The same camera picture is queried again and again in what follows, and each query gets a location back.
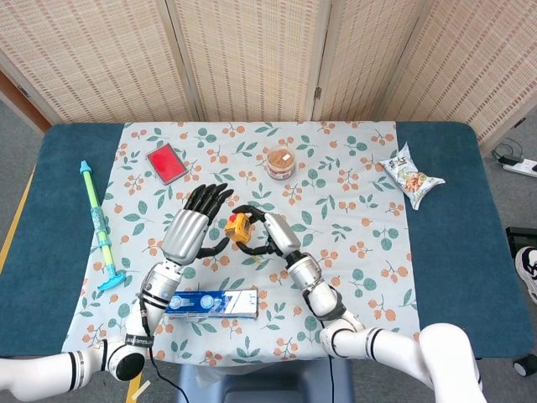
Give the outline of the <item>green and blue toy pump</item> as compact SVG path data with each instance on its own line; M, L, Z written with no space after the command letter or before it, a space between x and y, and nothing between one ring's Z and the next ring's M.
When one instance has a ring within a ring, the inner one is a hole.
M99 285L97 289L99 291L111 290L122 284L126 279L126 275L123 272L117 272L116 270L116 265L112 257L112 244L108 237L107 226L105 225L104 213L101 203L97 198L96 189L92 179L92 169L89 164L83 160L79 171L86 186L94 233L96 235L98 247L102 251L108 276L107 280Z

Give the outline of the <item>clear jar with brown snack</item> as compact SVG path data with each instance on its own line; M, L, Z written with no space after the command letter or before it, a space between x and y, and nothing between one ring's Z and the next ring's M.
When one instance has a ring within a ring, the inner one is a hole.
M295 171L295 155L285 146L274 147L267 155L268 174L275 180L287 180Z

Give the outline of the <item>blue toothpaste box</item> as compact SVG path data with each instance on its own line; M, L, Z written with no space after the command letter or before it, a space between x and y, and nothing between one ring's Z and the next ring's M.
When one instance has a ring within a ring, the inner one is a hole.
M172 317L255 318L258 315L258 291L177 291L164 313Z

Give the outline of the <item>yellow tape measure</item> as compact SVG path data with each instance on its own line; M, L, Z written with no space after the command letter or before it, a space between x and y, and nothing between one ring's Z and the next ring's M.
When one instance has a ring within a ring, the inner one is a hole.
M251 240L251 224L245 213L233 213L224 227L225 235L235 243L248 244Z

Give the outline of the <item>white snack bag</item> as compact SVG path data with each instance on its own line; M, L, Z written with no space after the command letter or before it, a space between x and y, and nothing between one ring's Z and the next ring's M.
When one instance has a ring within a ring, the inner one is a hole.
M434 187L446 183L444 179L429 176L417 168L407 143L394 157L381 160L380 165L409 198L410 205L415 211L420 208L421 202Z

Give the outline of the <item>woven folding screen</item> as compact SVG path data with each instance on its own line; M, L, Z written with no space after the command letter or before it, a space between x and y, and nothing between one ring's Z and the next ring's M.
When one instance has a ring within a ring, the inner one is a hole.
M537 109L537 0L0 0L49 123L454 121Z

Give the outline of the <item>black and white sneaker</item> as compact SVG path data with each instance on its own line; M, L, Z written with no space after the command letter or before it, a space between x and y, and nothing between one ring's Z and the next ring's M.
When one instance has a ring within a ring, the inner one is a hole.
M537 247L522 247L515 255L515 269L525 283L532 302L537 305Z

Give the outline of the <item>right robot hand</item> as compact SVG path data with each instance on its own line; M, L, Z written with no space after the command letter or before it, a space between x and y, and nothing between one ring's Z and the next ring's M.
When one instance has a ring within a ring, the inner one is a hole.
M301 242L295 235L291 226L277 213L264 212L252 205L241 205L232 210L233 213L248 214L248 221L253 224L260 221L267 234L267 243L264 246L250 248L246 244L236 242L238 248L251 256L276 254L286 259L290 254L300 250Z

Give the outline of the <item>white power strip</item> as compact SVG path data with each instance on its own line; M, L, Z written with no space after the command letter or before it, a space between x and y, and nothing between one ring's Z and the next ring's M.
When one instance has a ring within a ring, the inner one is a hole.
M535 160L524 159L515 165L504 164L503 168L506 171L537 178L537 161Z

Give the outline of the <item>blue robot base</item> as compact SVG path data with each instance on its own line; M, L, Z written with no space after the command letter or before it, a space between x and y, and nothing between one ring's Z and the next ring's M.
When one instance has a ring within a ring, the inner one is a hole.
M184 365L179 386L190 403L355 403L351 364L296 360L224 372Z

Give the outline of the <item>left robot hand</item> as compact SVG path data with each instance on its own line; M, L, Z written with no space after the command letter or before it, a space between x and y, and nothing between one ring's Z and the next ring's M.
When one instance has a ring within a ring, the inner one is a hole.
M202 244L209 227L233 189L227 183L200 185L191 192L183 208L177 212L169 225L161 244L164 257L179 266L191 264L195 259L217 256L229 244L222 238L214 247Z

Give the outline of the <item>black caster base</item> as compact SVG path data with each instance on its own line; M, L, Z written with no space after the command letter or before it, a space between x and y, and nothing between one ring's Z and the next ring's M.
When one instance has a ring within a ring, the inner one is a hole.
M537 228L507 227L505 228L511 256L526 246L537 248Z

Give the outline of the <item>red tablet with grey frame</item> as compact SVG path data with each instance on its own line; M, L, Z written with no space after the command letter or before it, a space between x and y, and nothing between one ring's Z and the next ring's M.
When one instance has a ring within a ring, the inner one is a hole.
M176 181L187 173L184 162L170 144L164 144L149 152L147 159L164 185Z

